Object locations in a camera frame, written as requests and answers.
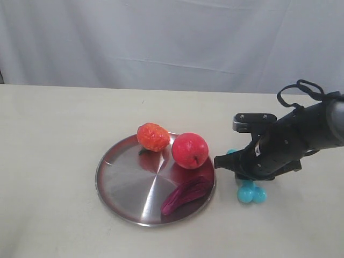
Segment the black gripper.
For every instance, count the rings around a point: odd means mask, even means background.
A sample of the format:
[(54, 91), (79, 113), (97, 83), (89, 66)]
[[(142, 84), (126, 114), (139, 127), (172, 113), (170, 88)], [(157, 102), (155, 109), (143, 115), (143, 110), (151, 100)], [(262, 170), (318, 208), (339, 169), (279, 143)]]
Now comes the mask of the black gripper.
[(302, 158), (332, 147), (326, 109), (310, 106), (272, 123), (245, 149), (215, 156), (213, 163), (215, 169), (235, 172), (238, 179), (266, 181), (301, 170)]

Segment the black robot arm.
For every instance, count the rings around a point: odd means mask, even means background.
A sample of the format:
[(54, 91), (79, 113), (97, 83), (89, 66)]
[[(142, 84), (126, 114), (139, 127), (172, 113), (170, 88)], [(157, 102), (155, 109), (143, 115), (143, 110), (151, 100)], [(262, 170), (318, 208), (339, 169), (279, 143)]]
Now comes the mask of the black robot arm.
[(214, 167), (252, 181), (299, 171), (303, 157), (343, 146), (343, 102), (332, 100), (291, 112), (263, 130), (252, 129), (251, 135), (244, 149), (216, 156)]

